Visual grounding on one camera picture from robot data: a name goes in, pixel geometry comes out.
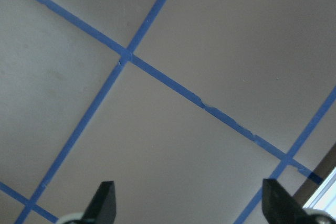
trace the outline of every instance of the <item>gray floor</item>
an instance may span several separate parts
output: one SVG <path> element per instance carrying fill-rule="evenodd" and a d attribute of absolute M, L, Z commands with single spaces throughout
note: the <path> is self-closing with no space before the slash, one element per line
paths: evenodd
<path fill-rule="evenodd" d="M 52 7 L 0 0 L 1 223 L 83 211 L 102 180 L 116 184 L 116 224 L 241 223 L 276 148 L 303 139 L 294 159 L 313 170 L 335 143 L 335 104 L 300 134 L 335 99 L 336 0 L 167 0 L 138 47 L 156 0 L 52 1 L 135 56 L 44 180 L 125 55 Z M 297 167 L 277 174 L 291 194 Z M 244 223 L 266 223 L 260 203 Z"/>

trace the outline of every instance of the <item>black plastic part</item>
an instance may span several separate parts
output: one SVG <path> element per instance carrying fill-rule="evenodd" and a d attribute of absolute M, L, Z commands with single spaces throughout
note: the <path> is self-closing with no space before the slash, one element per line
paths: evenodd
<path fill-rule="evenodd" d="M 262 209 L 269 224 L 318 224 L 275 179 L 262 184 Z"/>
<path fill-rule="evenodd" d="M 80 223 L 113 224 L 116 214 L 114 182 L 102 182 L 85 210 Z"/>

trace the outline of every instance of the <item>black object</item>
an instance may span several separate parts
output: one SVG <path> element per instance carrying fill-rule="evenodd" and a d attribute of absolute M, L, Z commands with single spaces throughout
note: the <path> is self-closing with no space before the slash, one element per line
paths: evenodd
<path fill-rule="evenodd" d="M 262 209 L 269 224 L 336 224 L 325 215 L 308 215 L 275 179 L 262 184 Z"/>
<path fill-rule="evenodd" d="M 114 182 L 102 182 L 82 218 L 65 224 L 113 224 L 117 213 L 115 203 Z"/>

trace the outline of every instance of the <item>floor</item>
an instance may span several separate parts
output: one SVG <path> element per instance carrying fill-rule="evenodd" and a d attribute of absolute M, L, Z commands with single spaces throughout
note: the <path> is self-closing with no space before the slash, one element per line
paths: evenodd
<path fill-rule="evenodd" d="M 0 222 L 266 223 L 335 143 L 336 0 L 0 0 Z M 318 175 L 311 176 L 321 183 Z"/>

